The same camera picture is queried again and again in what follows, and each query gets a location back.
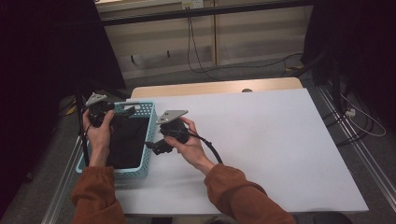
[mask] brown jacket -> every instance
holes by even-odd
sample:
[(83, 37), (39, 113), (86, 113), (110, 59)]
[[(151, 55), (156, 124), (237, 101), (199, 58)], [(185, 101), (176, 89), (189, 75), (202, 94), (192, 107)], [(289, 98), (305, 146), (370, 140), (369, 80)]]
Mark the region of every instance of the brown jacket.
[[(240, 224), (294, 223), (293, 218), (266, 195), (258, 184), (247, 181), (233, 167), (216, 165), (206, 176), (210, 202)], [(112, 167), (88, 167), (72, 193), (76, 207), (73, 223), (126, 223), (115, 196)]]

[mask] wall outlet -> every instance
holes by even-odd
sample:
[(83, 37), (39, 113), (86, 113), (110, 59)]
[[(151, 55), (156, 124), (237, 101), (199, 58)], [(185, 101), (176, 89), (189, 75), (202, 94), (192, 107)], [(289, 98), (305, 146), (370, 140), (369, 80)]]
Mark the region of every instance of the wall outlet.
[(192, 8), (203, 8), (203, 7), (204, 7), (204, 0), (201, 1), (192, 0)]
[(181, 2), (181, 9), (183, 9), (183, 10), (193, 9), (192, 1), (183, 1), (183, 2)]

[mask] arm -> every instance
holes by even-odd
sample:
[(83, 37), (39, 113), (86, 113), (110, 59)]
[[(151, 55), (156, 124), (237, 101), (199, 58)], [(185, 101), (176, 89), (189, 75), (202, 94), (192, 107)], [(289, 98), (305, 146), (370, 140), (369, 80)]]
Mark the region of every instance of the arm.
[(114, 169), (106, 167), (110, 121), (114, 112), (107, 112), (100, 128), (91, 126), (88, 115), (87, 110), (83, 122), (91, 142), (92, 154), (90, 167), (84, 169), (72, 192), (72, 202), (76, 207), (73, 223), (126, 223), (115, 195)]
[(221, 213), (238, 223), (294, 223), (289, 213), (272, 201), (264, 189), (246, 180), (233, 167), (218, 164), (205, 178), (207, 195)]
[[(197, 133), (193, 121), (181, 119), (189, 125), (193, 133)], [(206, 175), (209, 200), (220, 212), (235, 218), (241, 224), (294, 223), (293, 218), (273, 202), (261, 186), (247, 181), (242, 171), (223, 164), (215, 165), (205, 155), (199, 139), (190, 137), (186, 144), (181, 144), (169, 136), (164, 140), (170, 146), (176, 147), (177, 152), (188, 163)]]

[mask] black cable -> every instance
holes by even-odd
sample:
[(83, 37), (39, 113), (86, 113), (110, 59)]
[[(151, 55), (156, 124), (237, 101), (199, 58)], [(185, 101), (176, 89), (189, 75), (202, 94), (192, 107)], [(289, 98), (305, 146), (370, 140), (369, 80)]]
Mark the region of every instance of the black cable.
[(326, 124), (326, 128), (333, 126), (334, 124), (338, 123), (343, 118), (344, 118), (344, 116), (338, 118), (337, 120), (333, 121), (332, 123)]
[[(359, 105), (361, 106), (361, 110), (365, 113), (365, 111), (364, 111), (364, 106), (363, 106), (363, 103), (361, 102), (361, 99), (360, 99), (360, 97), (359, 97), (359, 95), (356, 95), (356, 99), (357, 99), (357, 101), (358, 101), (358, 103), (359, 103)], [(369, 106), (367, 106), (367, 108), (368, 108), (368, 110), (369, 110), (369, 115), (370, 115), (370, 117), (372, 117), (372, 110), (371, 110), (371, 108), (369, 107)], [(368, 125), (368, 117), (366, 116), (365, 117), (365, 123), (364, 123), (364, 128), (363, 128), (363, 130), (366, 130), (367, 129), (367, 125)], [(367, 131), (367, 132), (371, 132), (372, 130), (373, 130), (373, 128), (374, 128), (374, 122), (373, 121), (371, 121), (370, 122), (371, 124), (370, 124), (370, 128), (369, 128), (369, 130)], [(366, 135), (367, 135), (367, 132), (364, 132), (363, 130), (359, 130), (357, 133), (355, 133), (355, 134), (353, 134), (352, 136), (350, 136), (347, 140), (345, 140), (345, 141), (343, 141), (343, 142), (340, 142), (340, 143), (337, 143), (337, 144), (335, 144), (337, 147), (343, 147), (343, 146), (346, 146), (346, 145), (348, 145), (348, 144), (350, 144), (350, 143), (353, 143), (353, 142), (356, 142), (356, 141), (358, 141), (358, 140), (361, 140), (363, 137), (365, 137)]]
[(216, 160), (218, 161), (218, 163), (223, 163), (221, 160), (221, 157), (219, 155), (219, 153), (216, 151), (216, 149), (213, 147), (212, 143), (207, 141), (206, 139), (204, 139), (203, 137), (201, 137), (200, 135), (198, 135), (197, 132), (189, 129), (190, 131), (192, 131), (193, 133), (186, 133), (186, 132), (181, 132), (181, 131), (176, 131), (176, 130), (166, 130), (167, 133), (180, 133), (180, 134), (188, 134), (189, 136), (195, 137), (200, 139), (201, 141), (203, 141), (205, 143), (205, 145), (207, 147), (209, 147), (209, 149), (212, 151), (213, 155), (215, 155)]
[(335, 113), (335, 111), (332, 111), (330, 114), (328, 114), (328, 115), (325, 115), (325, 116), (323, 116), (323, 117), (321, 117), (322, 119), (326, 119), (326, 118), (328, 118), (330, 115), (332, 115), (332, 114), (334, 114)]
[(90, 124), (87, 128), (87, 130), (85, 131), (84, 135), (87, 136), (88, 135), (88, 130), (91, 128), (92, 124)]
[(62, 119), (62, 118), (65, 118), (65, 117), (69, 117), (69, 116), (72, 115), (72, 114), (73, 114), (73, 113), (62, 115), (62, 116), (58, 117), (58, 119)]
[(219, 153), (218, 153), (218, 152), (215, 150), (215, 148), (212, 146), (212, 143), (211, 143), (211, 142), (207, 141), (206, 139), (204, 139), (203, 137), (201, 137), (201, 136), (199, 136), (199, 135), (197, 135), (197, 134), (189, 133), (189, 136), (192, 136), (192, 137), (196, 137), (196, 138), (198, 138), (198, 139), (201, 139), (201, 140), (205, 143), (205, 145), (206, 145), (207, 147), (209, 147), (210, 150), (213, 152), (213, 155), (215, 155), (216, 160), (218, 160), (219, 163), (223, 163), (222, 160), (221, 160), (221, 157), (220, 157)]
[[(267, 67), (267, 66), (275, 65), (275, 64), (277, 64), (277, 63), (282, 63), (282, 62), (283, 62), (284, 65), (285, 65), (284, 73), (282, 74), (282, 77), (283, 77), (283, 76), (285, 75), (285, 71), (286, 71), (286, 64), (285, 64), (285, 61), (286, 61), (288, 58), (290, 58), (290, 57), (293, 57), (293, 56), (296, 56), (296, 55), (303, 55), (302, 53), (294, 53), (294, 54), (291, 54), (291, 55), (286, 56), (286, 57), (283, 58), (282, 60), (276, 61), (276, 62), (274, 62), (274, 63), (268, 63), (268, 64), (262, 64), (262, 65), (233, 65), (233, 66), (226, 66), (226, 67), (215, 67), (215, 68), (210, 68), (210, 69), (205, 70), (205, 69), (202, 67), (202, 65), (201, 65), (201, 61), (200, 61), (200, 59), (199, 59), (198, 51), (197, 51), (197, 48), (196, 48), (196, 45), (195, 45), (195, 38), (194, 38), (194, 32), (193, 32), (193, 27), (192, 27), (191, 18), (188, 18), (188, 22), (189, 22), (189, 49), (188, 49), (188, 53), (187, 53), (187, 61), (188, 61), (188, 63), (189, 63), (190, 70), (191, 70), (192, 72), (194, 72), (194, 73), (204, 73), (204, 74), (206, 74), (208, 77), (210, 77), (210, 78), (212, 78), (212, 79), (215, 79), (216, 81), (223, 81), (223, 80), (220, 80), (220, 79), (218, 79), (218, 78), (215, 78), (215, 77), (210, 76), (210, 75), (208, 74), (208, 72), (211, 72), (211, 71), (214, 71), (214, 70), (220, 70), (220, 69), (228, 69), (228, 68), (261, 68), (261, 67)], [(190, 62), (190, 48), (191, 48), (191, 47), (190, 47), (190, 42), (191, 42), (191, 37), (192, 37), (192, 41), (193, 41), (193, 44), (194, 44), (195, 55), (196, 55), (196, 57), (197, 57), (198, 63), (200, 64), (200, 67), (201, 67), (201, 70), (202, 70), (202, 71), (194, 70), (194, 69), (191, 67), (191, 62)]]
[(62, 109), (59, 110), (59, 112), (64, 111), (67, 107), (69, 107), (71, 104), (73, 104), (73, 102), (75, 101), (76, 96), (72, 98), (72, 100), (66, 105), (64, 106)]
[[(187, 20), (188, 20), (188, 22), (189, 22), (189, 50), (188, 50), (188, 52), (187, 52), (187, 61), (188, 61), (188, 63), (189, 63), (189, 67), (190, 67), (191, 71), (192, 71), (192, 72), (195, 72), (195, 73), (205, 73), (205, 75), (206, 75), (207, 77), (212, 78), (212, 79), (214, 79), (214, 80), (216, 80), (216, 81), (224, 81), (224, 80), (221, 80), (221, 79), (218, 79), (218, 78), (215, 78), (215, 77), (210, 76), (210, 75), (205, 71), (205, 69), (202, 67), (202, 65), (201, 65), (201, 60), (199, 59), (199, 56), (198, 56), (198, 50), (197, 50), (197, 47), (196, 47), (196, 44), (195, 44), (194, 30), (193, 30), (193, 28), (192, 28), (192, 21), (191, 21), (191, 18), (188, 17)], [(192, 67), (191, 67), (191, 63), (190, 63), (190, 42), (191, 42), (191, 36), (192, 36), (192, 43), (194, 44), (194, 48), (195, 48), (195, 55), (196, 55), (196, 57), (197, 57), (198, 64), (199, 64), (199, 66), (200, 66), (201, 69), (202, 69), (202, 72), (195, 71), (195, 70), (193, 70)]]
[(308, 70), (310, 70), (314, 65), (320, 62), (323, 58), (325, 58), (328, 54), (327, 48), (325, 47), (324, 50), (311, 62), (307, 63), (303, 68), (299, 69), (297, 72), (292, 74), (292, 77), (300, 77), (305, 74)]

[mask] finger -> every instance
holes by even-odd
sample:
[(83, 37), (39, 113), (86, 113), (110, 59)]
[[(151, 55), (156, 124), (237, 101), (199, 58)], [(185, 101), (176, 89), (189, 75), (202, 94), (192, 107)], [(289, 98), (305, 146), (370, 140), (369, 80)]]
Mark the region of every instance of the finger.
[(165, 136), (163, 140), (171, 147), (177, 148), (177, 152), (182, 150), (184, 148), (184, 145), (181, 144), (179, 141), (176, 140), (176, 138), (171, 137), (171, 136)]
[(195, 123), (194, 121), (184, 118), (184, 117), (180, 117), (181, 121), (183, 121), (184, 123), (186, 123), (187, 125), (189, 125), (189, 128), (193, 131), (193, 132), (197, 132), (197, 129), (195, 128)]
[(104, 127), (104, 128), (110, 128), (110, 122), (111, 122), (111, 120), (114, 118), (114, 111), (113, 110), (109, 110), (109, 111), (107, 111), (107, 113), (106, 113), (106, 115), (105, 115), (105, 118), (103, 119), (103, 122), (102, 122), (102, 126), (101, 127)]
[(87, 109), (84, 112), (84, 115), (82, 116), (82, 124), (84, 126), (84, 131), (90, 127), (91, 122), (90, 122), (90, 109)]

